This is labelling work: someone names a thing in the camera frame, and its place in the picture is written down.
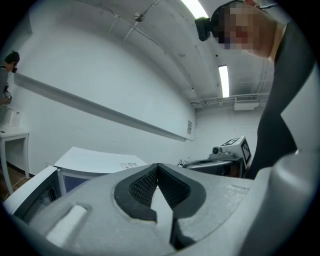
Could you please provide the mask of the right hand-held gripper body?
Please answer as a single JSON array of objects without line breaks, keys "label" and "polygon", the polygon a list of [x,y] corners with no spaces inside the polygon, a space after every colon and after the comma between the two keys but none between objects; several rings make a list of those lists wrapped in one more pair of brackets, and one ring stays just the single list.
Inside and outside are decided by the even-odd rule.
[{"label": "right hand-held gripper body", "polygon": [[213,147],[208,157],[213,160],[240,161],[240,178],[245,177],[251,158],[252,154],[245,136],[229,139],[220,146]]}]

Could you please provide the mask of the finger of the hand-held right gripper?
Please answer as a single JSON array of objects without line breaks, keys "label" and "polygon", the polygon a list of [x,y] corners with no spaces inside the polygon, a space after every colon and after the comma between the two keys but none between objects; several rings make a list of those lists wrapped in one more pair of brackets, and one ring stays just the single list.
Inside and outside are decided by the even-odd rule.
[{"label": "finger of the hand-held right gripper", "polygon": [[232,165],[233,161],[229,160],[203,159],[186,163],[182,167],[205,174],[228,176],[231,172]]}]

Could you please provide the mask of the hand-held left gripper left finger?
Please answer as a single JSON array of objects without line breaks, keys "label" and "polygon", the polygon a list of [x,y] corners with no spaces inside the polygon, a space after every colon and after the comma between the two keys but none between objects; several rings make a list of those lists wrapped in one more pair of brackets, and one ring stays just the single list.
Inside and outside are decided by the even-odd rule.
[{"label": "hand-held left gripper left finger", "polygon": [[30,222],[54,256],[166,256],[152,199],[157,165],[92,178],[55,200]]}]

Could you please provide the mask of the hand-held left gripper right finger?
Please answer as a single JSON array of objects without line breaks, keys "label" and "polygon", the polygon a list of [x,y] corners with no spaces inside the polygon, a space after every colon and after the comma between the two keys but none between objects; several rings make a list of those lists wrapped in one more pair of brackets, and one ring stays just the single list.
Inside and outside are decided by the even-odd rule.
[{"label": "hand-held left gripper right finger", "polygon": [[254,180],[158,166],[182,189],[162,256],[287,255],[320,185],[320,150],[281,158]]}]

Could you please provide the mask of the white microwave oven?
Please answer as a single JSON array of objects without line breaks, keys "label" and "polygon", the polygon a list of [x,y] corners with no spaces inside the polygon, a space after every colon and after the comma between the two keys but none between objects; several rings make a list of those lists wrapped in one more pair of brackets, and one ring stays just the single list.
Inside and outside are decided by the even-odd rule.
[{"label": "white microwave oven", "polygon": [[27,206],[53,187],[57,197],[70,192],[85,181],[144,166],[146,163],[135,155],[105,153],[72,147],[56,163],[50,165],[18,188],[3,203],[6,211],[13,215],[21,206]]}]

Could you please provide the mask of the white ceiling air conditioner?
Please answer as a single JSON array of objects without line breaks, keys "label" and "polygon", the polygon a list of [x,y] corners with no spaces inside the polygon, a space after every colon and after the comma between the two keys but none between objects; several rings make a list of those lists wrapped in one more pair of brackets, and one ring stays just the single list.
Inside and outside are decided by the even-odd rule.
[{"label": "white ceiling air conditioner", "polygon": [[260,104],[258,95],[239,95],[234,98],[235,111],[252,111]]}]

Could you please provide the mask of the person's black shirt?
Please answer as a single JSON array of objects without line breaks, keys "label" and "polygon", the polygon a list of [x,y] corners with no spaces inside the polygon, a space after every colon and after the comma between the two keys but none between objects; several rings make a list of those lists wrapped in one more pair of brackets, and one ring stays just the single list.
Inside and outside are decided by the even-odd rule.
[{"label": "person's black shirt", "polygon": [[297,150],[281,113],[301,90],[315,62],[306,37],[293,21],[289,22],[275,55],[273,83],[258,125],[256,150],[247,179],[255,179],[259,170],[273,166],[281,157]]}]

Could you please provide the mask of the long ceiling light tube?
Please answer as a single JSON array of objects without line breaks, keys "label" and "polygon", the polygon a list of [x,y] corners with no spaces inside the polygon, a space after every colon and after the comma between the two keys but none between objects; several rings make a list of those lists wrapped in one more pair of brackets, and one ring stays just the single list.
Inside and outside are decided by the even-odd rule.
[{"label": "long ceiling light tube", "polygon": [[222,97],[228,98],[230,96],[230,83],[229,83],[229,72],[227,65],[221,65],[218,67],[221,88],[222,88]]},{"label": "long ceiling light tube", "polygon": [[208,18],[208,14],[199,2],[199,0],[180,0],[191,12],[195,19]]}]

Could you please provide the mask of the white side table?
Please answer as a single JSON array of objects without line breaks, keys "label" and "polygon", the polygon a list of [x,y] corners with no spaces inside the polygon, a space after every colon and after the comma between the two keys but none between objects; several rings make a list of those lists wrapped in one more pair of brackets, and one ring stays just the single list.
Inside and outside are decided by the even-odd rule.
[{"label": "white side table", "polygon": [[6,187],[8,189],[9,195],[11,195],[14,190],[11,184],[10,175],[8,172],[7,158],[6,158],[6,142],[21,140],[23,141],[23,163],[24,172],[27,179],[30,178],[30,166],[29,166],[29,134],[30,132],[23,127],[9,127],[7,125],[0,125],[0,161],[3,171],[3,176],[5,180]]}]

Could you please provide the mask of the white countertop appliance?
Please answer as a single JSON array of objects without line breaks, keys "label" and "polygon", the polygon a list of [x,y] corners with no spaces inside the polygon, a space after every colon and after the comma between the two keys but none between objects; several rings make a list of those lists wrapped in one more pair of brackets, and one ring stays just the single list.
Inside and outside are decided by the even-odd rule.
[{"label": "white countertop appliance", "polygon": [[13,108],[3,105],[0,108],[0,122],[8,127],[18,127],[20,125],[22,113]]}]

